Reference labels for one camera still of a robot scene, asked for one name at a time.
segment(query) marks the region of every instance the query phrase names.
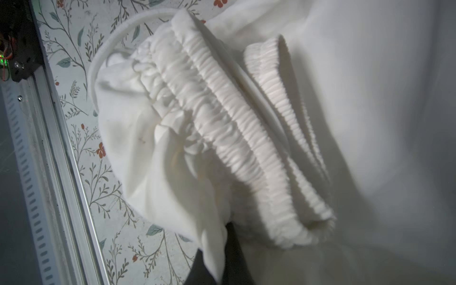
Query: leaf pattern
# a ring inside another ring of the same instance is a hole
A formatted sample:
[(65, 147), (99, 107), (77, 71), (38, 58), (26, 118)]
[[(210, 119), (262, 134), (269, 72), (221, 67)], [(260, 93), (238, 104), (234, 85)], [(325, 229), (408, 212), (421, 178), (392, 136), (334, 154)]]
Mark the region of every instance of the leaf pattern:
[(165, 1), (165, 0), (149, 0), (149, 7), (158, 5), (158, 4), (162, 3), (163, 1)]
[(101, 242), (99, 242), (100, 244), (100, 250), (103, 250), (104, 248), (104, 243), (106, 242), (106, 239), (102, 240)]
[(80, 47), (82, 44), (82, 38), (83, 38), (83, 33), (84, 33), (84, 27), (79, 31), (78, 33), (78, 46)]
[(133, 42), (139, 35), (140, 35), (140, 26), (136, 26), (135, 32), (133, 33), (133, 38), (131, 39), (131, 42)]
[(146, 235), (148, 236), (154, 236), (158, 233), (161, 233), (163, 231), (162, 228), (160, 228), (159, 226), (156, 226), (156, 225), (151, 225), (149, 227), (149, 230), (147, 231)]
[(185, 243), (191, 242), (191, 240), (189, 240), (188, 238), (184, 237), (184, 236), (181, 235), (181, 234), (179, 234), (178, 236), (179, 236), (179, 237), (181, 238), (181, 240), (182, 240), (183, 242), (185, 242)]
[(51, 15), (51, 18), (53, 18), (53, 19), (56, 20), (57, 22), (60, 22), (60, 20), (58, 19), (58, 16), (57, 16), (56, 13), (51, 12), (51, 13), (49, 13), (49, 14)]
[(64, 58), (61, 61), (57, 62), (57, 65), (64, 67), (64, 68), (70, 67), (70, 64), (71, 64), (71, 58), (69, 58), (69, 57)]
[[(108, 160), (109, 149), (102, 143), (98, 114), (87, 97), (88, 67), (106, 35), (137, 13), (160, 5), (185, 8), (200, 20), (210, 19), (231, 2), (214, 9), (213, 1), (202, 0), (32, 1), (91, 218), (97, 236), (103, 237), (98, 243), (110, 285), (181, 285), (197, 246), (182, 235), (151, 225), (125, 201), (123, 185)], [(168, 20), (141, 24), (120, 44), (134, 47)]]

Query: metal frame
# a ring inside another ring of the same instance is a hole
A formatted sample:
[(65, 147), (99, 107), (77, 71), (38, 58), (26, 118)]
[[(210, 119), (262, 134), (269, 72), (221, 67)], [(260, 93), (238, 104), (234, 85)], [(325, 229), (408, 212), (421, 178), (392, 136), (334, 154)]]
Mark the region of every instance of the metal frame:
[(88, 207), (65, 117), (57, 93), (49, 88), (43, 68), (34, 73), (37, 102), (47, 138), (43, 140), (50, 179), (59, 206), (62, 227), (76, 284), (109, 284), (95, 227)]

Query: white fabric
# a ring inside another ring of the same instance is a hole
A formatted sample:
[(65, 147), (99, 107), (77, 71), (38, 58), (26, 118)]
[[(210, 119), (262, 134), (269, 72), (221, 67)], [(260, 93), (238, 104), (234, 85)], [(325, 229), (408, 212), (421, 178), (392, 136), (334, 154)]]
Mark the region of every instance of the white fabric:
[(329, 237), (329, 175), (283, 38), (247, 47), (254, 81), (186, 10), (133, 54), (101, 65), (113, 45), (97, 53), (89, 91), (107, 156), (140, 215), (198, 244), (217, 281), (229, 221), (241, 237), (283, 249)]
[(245, 245), (259, 284), (456, 283), (455, 21), (453, 1), (239, 0), (207, 22), (237, 50), (284, 36), (336, 186), (337, 243)]

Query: gathered fabric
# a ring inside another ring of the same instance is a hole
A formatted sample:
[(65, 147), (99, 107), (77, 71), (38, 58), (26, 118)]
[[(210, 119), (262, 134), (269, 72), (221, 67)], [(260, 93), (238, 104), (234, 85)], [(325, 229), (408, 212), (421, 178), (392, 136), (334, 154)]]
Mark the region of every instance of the gathered fabric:
[(226, 223), (289, 249), (326, 240), (336, 220), (285, 40), (249, 45), (238, 61), (233, 52), (180, 10), (132, 54), (100, 49), (89, 71), (126, 201), (195, 242), (216, 281)]

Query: wire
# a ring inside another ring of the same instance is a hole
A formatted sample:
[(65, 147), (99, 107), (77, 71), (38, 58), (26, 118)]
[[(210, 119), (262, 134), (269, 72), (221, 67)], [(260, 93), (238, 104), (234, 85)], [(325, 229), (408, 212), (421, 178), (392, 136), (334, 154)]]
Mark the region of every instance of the wire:
[[(8, 78), (5, 79), (5, 70), (8, 70)], [(10, 69), (10, 65), (9, 63), (7, 62), (6, 59), (3, 59), (3, 72), (2, 72), (2, 80), (3, 81), (8, 81), (11, 77), (11, 69)]]

